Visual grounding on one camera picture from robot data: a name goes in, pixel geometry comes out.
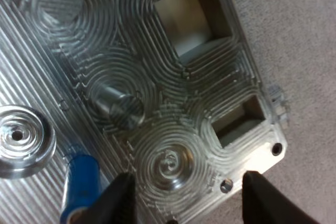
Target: blue plastic part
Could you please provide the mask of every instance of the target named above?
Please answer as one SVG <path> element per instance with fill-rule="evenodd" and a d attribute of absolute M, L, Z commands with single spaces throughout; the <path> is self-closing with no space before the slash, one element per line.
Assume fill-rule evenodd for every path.
<path fill-rule="evenodd" d="M 78 155 L 68 164 L 61 224 L 67 224 L 76 209 L 90 207 L 100 195 L 99 164 L 89 155 Z"/>

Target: machined aluminum plate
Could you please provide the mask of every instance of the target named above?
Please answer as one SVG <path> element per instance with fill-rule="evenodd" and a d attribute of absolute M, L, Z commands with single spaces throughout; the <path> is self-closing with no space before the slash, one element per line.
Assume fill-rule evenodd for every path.
<path fill-rule="evenodd" d="M 201 16 L 165 7 L 180 1 L 0 0 L 0 105 L 40 111 L 57 136 L 44 169 L 0 179 L 1 223 L 57 223 L 76 148 L 99 161 L 105 185 L 135 175 L 142 223 L 192 222 L 240 190 L 246 170 L 283 158 L 231 0 L 198 0 Z M 206 38 L 178 44 L 174 15 L 205 20 Z"/>

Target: small hole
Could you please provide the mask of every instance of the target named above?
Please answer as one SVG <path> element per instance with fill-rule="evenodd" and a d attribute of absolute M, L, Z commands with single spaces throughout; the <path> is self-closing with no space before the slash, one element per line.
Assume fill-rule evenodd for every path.
<path fill-rule="evenodd" d="M 179 224 L 177 220 L 169 220 L 166 224 Z"/>
<path fill-rule="evenodd" d="M 231 190 L 232 190 L 232 188 L 233 188 L 233 182 L 232 182 L 232 180 L 231 179 L 225 179 L 222 183 L 221 183 L 221 185 L 220 185 L 221 187 L 221 191 L 222 191 L 222 193 L 223 194 L 227 194 L 228 192 L 230 192 Z"/>
<path fill-rule="evenodd" d="M 281 152 L 282 152 L 282 144 L 276 143 L 275 145 L 273 145 L 272 154 L 274 156 L 280 155 Z"/>
<path fill-rule="evenodd" d="M 12 133 L 12 139 L 15 141 L 20 141 L 23 138 L 23 134 L 21 131 L 14 131 Z"/>

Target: gray carpet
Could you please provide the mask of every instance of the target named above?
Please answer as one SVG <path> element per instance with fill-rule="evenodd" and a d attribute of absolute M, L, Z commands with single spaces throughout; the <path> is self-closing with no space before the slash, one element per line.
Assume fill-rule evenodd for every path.
<path fill-rule="evenodd" d="M 265 176 L 301 209 L 336 223 L 336 0 L 234 0 L 259 71 L 291 107 L 285 159 Z M 202 223 L 243 223 L 236 194 Z"/>

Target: center hole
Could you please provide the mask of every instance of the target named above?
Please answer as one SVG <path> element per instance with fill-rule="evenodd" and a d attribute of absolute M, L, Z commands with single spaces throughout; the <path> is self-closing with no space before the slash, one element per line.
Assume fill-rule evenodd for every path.
<path fill-rule="evenodd" d="M 21 131 L 14 131 L 12 133 L 12 139 L 15 141 L 20 141 L 23 138 L 23 134 Z"/>

